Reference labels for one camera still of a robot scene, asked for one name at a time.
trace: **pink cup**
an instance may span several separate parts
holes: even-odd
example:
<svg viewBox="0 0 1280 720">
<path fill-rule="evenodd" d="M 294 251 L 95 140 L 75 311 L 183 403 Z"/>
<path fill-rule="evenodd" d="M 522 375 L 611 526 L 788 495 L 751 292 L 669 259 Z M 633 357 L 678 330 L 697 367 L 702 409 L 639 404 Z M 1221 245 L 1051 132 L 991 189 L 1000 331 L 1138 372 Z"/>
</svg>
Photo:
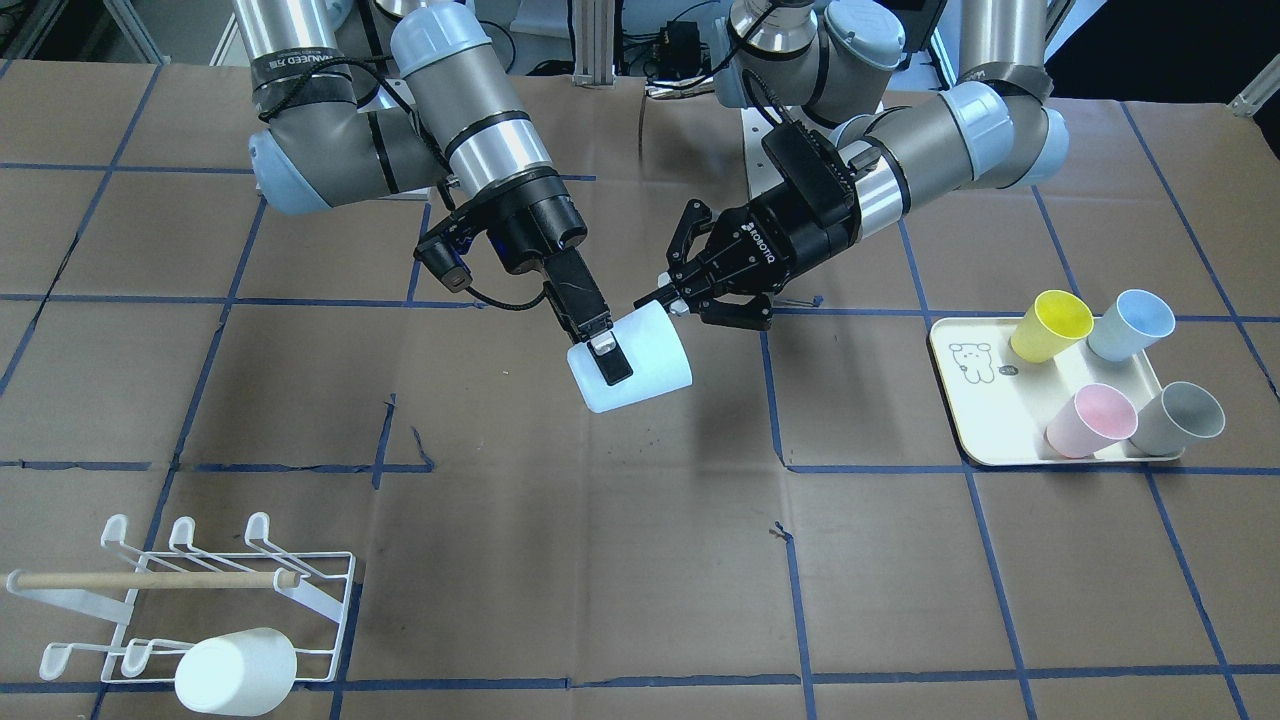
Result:
<svg viewBox="0 0 1280 720">
<path fill-rule="evenodd" d="M 1138 411 L 1119 389 L 1102 383 L 1082 387 L 1044 430 L 1044 439 L 1066 457 L 1084 457 L 1128 439 Z"/>
</svg>

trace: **cartoon bear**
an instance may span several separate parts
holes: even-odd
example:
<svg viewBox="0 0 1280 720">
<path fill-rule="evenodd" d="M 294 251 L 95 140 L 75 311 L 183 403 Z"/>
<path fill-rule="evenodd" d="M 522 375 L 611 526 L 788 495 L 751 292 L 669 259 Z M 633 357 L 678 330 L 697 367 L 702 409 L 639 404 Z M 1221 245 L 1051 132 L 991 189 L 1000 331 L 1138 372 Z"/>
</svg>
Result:
<svg viewBox="0 0 1280 720">
<path fill-rule="evenodd" d="M 996 382 L 989 342 L 952 342 L 950 347 L 951 359 L 960 366 L 964 379 L 973 384 Z"/>
</svg>

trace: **robotic arm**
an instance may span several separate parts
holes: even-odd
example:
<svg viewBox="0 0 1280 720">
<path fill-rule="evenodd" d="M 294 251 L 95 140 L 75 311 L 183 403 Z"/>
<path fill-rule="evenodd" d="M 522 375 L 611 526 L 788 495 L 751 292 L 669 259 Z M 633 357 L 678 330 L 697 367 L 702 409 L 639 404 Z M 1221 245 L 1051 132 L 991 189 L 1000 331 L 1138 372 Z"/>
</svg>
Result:
<svg viewBox="0 0 1280 720">
<path fill-rule="evenodd" d="M 717 95 L 731 106 L 749 100 L 765 115 L 773 129 L 763 147 L 782 182 L 718 217 L 691 200 L 667 249 L 659 288 L 636 307 L 658 301 L 673 314 L 691 311 L 709 324 L 768 329 L 773 293 L 913 209 L 963 187 L 1039 182 L 1065 160 L 1066 126 L 1043 106 L 1052 82 L 1043 69 L 1042 0 L 970 0 L 961 46 L 965 82 L 920 105 L 854 117 L 829 140 L 792 118 L 785 105 L 801 105 L 818 124 L 829 124 L 832 108 L 844 113 L 874 105 L 887 82 L 882 60 L 890 53 L 883 47 L 896 41 L 901 49 L 901 26 L 886 29 L 887 19 L 896 19 L 872 0 L 835 0 L 820 23 L 810 5 L 736 0 L 722 20 L 737 47 L 736 56 L 730 50 L 717 65 L 723 67 Z M 859 33 L 860 47 L 849 40 Z M 815 59 L 828 54 L 844 59 Z M 819 65 L 826 69 L 819 72 Z M 873 83 L 874 91 L 828 97 L 824 88 L 850 83 L 847 76 L 832 76 L 841 67 L 864 86 Z M 764 79 L 780 82 L 792 72 L 797 81 L 781 96 Z M 762 92 L 778 118 L 759 101 Z M 690 258 L 700 236 L 707 236 L 705 245 Z M 724 295 L 749 300 L 718 300 Z"/>
<path fill-rule="evenodd" d="M 268 202 L 298 214 L 435 184 L 451 204 L 453 176 L 468 200 L 451 204 L 413 256 L 460 292 L 472 279 L 462 255 L 486 233 L 508 273 L 543 275 L 539 299 L 550 301 L 573 343 L 586 345 L 607 386 L 631 377 L 609 307 L 576 250 L 586 224 L 471 10 L 426 3 L 401 20 L 390 46 L 416 111 L 384 85 L 401 108 L 361 113 L 351 73 L 371 70 L 338 51 L 333 4 L 236 0 L 253 100 L 270 123 L 250 140 Z"/>
</svg>

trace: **floor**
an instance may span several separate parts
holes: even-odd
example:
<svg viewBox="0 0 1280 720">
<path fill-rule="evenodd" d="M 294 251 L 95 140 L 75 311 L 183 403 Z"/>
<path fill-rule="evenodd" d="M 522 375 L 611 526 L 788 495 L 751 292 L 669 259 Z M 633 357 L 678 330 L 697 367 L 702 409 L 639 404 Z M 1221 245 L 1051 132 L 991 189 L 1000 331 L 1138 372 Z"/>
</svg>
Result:
<svg viewBox="0 0 1280 720">
<path fill-rule="evenodd" d="M 687 199 L 745 200 L 710 97 L 637 128 L 636 82 L 516 87 L 616 313 Z M 338 679 L 273 717 L 1280 716 L 1280 173 L 1247 120 L 1055 100 L 1052 181 L 919 209 L 788 286 L 815 300 L 767 334 L 680 322 L 694 387 L 591 415 L 549 313 L 419 275 L 439 208 L 266 208 L 247 90 L 0 65 L 0 569 L 118 566 L 93 547 L 115 512 L 137 547 L 189 515 L 234 550 L 264 510 L 289 550 L 355 552 Z M 468 256 L 479 288 L 534 295 L 492 255 Z M 1151 361 L 1212 389 L 1226 433 L 1166 464 L 970 461 L 927 331 L 1050 287 L 1169 299 Z M 179 593 L 137 628 L 294 621 Z M 189 715 L 90 653 L 38 680 L 46 643 L 102 621 L 3 594 L 0 626 L 5 717 Z"/>
</svg>

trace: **tray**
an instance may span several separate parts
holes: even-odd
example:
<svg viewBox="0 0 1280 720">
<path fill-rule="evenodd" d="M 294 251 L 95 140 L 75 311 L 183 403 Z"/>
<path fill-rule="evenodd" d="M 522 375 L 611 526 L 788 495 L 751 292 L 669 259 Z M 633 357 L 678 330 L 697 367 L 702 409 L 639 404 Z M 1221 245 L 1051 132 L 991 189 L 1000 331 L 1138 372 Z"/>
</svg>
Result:
<svg viewBox="0 0 1280 720">
<path fill-rule="evenodd" d="M 1068 459 L 1044 441 L 1044 428 L 1071 393 L 1088 383 L 1115 387 L 1142 407 L 1162 387 L 1146 352 L 1110 363 L 1078 342 L 1033 364 L 1009 346 L 1020 318 L 946 318 L 929 329 L 929 350 L 960 445 L 982 465 L 1089 465 L 1176 460 L 1147 455 L 1129 441 Z"/>
</svg>

